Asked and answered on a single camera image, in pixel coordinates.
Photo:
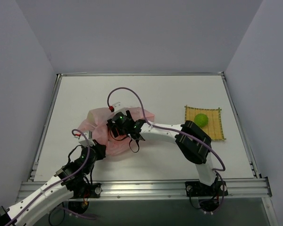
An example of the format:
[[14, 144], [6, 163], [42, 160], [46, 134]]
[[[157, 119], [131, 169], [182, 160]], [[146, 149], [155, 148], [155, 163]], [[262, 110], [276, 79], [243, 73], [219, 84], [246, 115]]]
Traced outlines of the pink plastic bag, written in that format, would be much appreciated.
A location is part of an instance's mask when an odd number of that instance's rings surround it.
[[88, 112], [85, 120], [78, 129], [82, 132], [90, 131], [92, 138], [101, 145], [106, 146], [106, 155], [116, 156], [129, 150], [129, 138], [121, 136], [115, 138], [107, 127], [107, 120], [113, 117], [113, 113], [107, 108], [96, 108]]

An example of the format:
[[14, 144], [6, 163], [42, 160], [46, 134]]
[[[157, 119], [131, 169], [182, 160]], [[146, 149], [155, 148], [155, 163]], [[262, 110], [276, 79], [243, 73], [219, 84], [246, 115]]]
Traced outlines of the green fake fruit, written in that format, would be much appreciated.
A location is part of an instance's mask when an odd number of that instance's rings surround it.
[[208, 116], [204, 113], [199, 113], [199, 114], [195, 115], [194, 123], [198, 127], [203, 128], [203, 127], [207, 126], [207, 124], [208, 124]]

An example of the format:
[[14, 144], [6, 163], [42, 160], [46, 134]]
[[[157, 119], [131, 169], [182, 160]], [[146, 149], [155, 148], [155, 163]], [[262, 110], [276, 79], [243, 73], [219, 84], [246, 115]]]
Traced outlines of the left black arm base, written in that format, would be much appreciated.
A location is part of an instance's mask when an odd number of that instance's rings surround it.
[[82, 201], [69, 201], [67, 207], [75, 213], [83, 214], [89, 207], [89, 199], [100, 198], [101, 192], [101, 183], [83, 183], [81, 187], [74, 190], [72, 197], [72, 199], [82, 199]]

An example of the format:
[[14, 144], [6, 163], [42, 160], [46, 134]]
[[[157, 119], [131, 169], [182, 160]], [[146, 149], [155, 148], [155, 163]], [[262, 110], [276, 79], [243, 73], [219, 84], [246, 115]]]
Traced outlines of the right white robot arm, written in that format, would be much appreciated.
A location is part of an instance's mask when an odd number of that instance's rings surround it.
[[199, 175], [200, 189], [205, 194], [211, 194], [217, 189], [217, 172], [213, 167], [211, 156], [214, 155], [225, 170], [221, 158], [211, 147], [211, 138], [194, 122], [186, 121], [184, 124], [157, 124], [147, 119], [134, 120], [127, 110], [117, 112], [107, 121], [108, 130], [113, 138], [119, 136], [129, 137], [139, 141], [157, 140], [176, 144], [184, 157], [196, 165]]

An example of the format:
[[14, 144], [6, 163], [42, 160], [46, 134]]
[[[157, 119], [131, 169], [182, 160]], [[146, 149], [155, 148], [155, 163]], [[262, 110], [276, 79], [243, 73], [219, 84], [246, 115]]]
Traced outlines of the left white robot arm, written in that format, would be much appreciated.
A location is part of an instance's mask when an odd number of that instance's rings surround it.
[[87, 179], [95, 162], [106, 157], [106, 146], [92, 141], [81, 155], [62, 166], [49, 181], [18, 203], [0, 206], [0, 226], [32, 226], [46, 213], [68, 199], [98, 198], [100, 184]]

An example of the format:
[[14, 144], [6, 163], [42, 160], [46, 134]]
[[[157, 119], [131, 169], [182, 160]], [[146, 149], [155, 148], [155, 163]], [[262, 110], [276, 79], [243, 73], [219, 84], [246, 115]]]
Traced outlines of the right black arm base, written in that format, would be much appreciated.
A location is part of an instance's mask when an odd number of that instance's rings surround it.
[[210, 186], [199, 181], [187, 181], [185, 189], [191, 206], [209, 214], [215, 213], [228, 195], [226, 183], [218, 179]]

